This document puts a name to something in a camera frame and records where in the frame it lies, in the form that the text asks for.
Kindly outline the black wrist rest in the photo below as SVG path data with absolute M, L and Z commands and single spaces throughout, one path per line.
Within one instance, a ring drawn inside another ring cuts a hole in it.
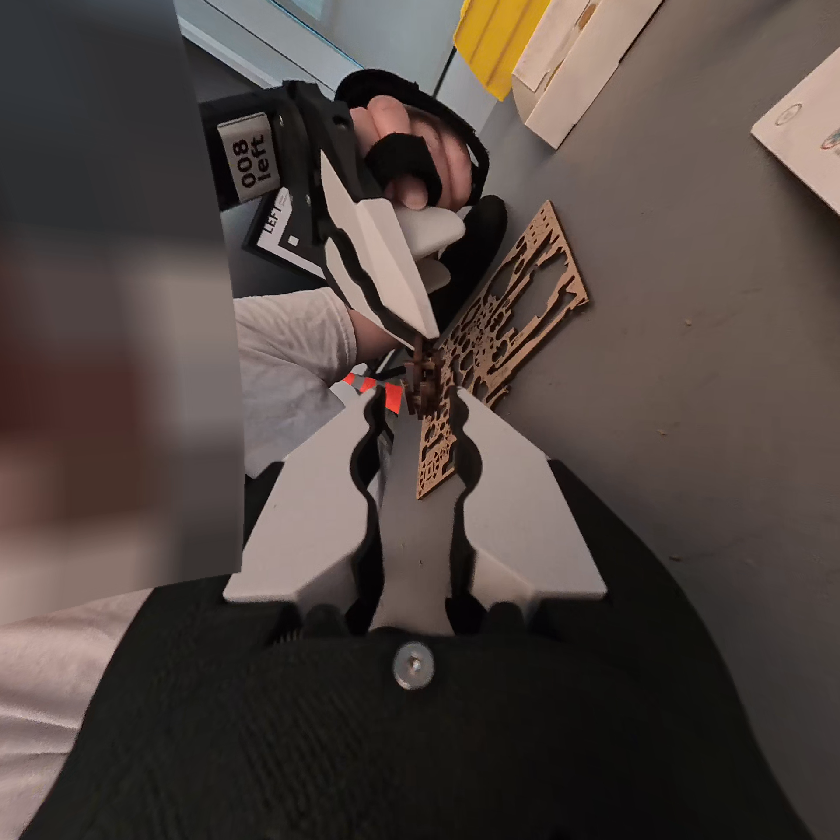
M 441 335 L 484 279 L 507 228 L 504 201 L 496 195 L 484 195 L 465 216 L 464 236 L 443 251 L 439 261 L 450 279 L 429 297 Z

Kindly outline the yellow plastic bin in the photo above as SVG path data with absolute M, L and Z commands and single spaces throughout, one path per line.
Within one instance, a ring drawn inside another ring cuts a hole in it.
M 503 101 L 549 1 L 464 1 L 453 42 L 481 86 Z

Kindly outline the small wooden gear assembly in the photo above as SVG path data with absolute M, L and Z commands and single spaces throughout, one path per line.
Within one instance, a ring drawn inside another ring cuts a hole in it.
M 410 415 L 423 420 L 434 415 L 441 400 L 443 356 L 430 339 L 418 334 L 404 363 L 403 390 Z

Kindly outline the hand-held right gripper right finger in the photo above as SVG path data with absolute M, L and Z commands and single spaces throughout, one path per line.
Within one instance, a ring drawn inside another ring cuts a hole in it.
M 499 603 L 528 623 L 545 601 L 600 601 L 606 583 L 536 445 L 461 386 L 449 392 L 455 472 L 448 620 L 475 634 Z

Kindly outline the person's left hand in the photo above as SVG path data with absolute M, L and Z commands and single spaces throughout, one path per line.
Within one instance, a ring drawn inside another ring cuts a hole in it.
M 467 206 L 472 190 L 469 150 L 439 118 L 420 109 L 408 108 L 385 95 L 374 97 L 365 107 L 352 108 L 350 115 L 363 156 L 392 133 L 422 138 L 442 184 L 442 193 L 435 205 L 452 212 Z

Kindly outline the laser-cut wooden parts sheet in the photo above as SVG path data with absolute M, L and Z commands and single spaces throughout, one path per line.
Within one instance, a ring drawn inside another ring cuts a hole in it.
M 588 300 L 560 218 L 546 201 L 448 333 L 444 390 L 464 387 L 493 408 L 562 320 Z

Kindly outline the white cardboard tray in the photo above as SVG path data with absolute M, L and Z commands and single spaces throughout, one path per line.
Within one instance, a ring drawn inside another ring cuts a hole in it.
M 550 2 L 512 72 L 523 124 L 557 150 L 661 4 Z

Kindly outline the glass window panel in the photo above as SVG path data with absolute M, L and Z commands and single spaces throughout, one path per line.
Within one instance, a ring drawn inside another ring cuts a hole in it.
M 182 34 L 267 88 L 286 79 L 334 91 L 359 69 L 434 93 L 454 49 L 456 1 L 175 1 Z

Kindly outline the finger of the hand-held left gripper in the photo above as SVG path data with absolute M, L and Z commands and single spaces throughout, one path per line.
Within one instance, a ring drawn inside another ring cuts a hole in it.
M 393 205 L 382 197 L 355 202 L 325 153 L 320 154 L 320 175 L 332 223 L 325 245 L 337 243 L 344 258 L 355 256 L 372 277 L 385 306 L 435 341 L 438 324 Z
M 419 331 L 385 306 L 372 277 L 354 255 L 346 259 L 337 243 L 327 243 L 324 256 L 333 285 L 351 309 L 409 349 L 424 341 Z

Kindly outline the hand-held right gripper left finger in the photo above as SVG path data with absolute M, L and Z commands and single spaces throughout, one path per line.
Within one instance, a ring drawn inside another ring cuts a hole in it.
M 241 570 L 227 603 L 286 602 L 305 617 L 330 606 L 352 634 L 365 634 L 384 587 L 379 512 L 392 440 L 381 385 L 266 469 L 247 488 L 259 512 L 247 514 Z

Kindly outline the open instruction booklet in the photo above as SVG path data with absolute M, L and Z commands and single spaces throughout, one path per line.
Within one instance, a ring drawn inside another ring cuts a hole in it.
M 839 213 L 839 49 L 774 104 L 751 135 Z

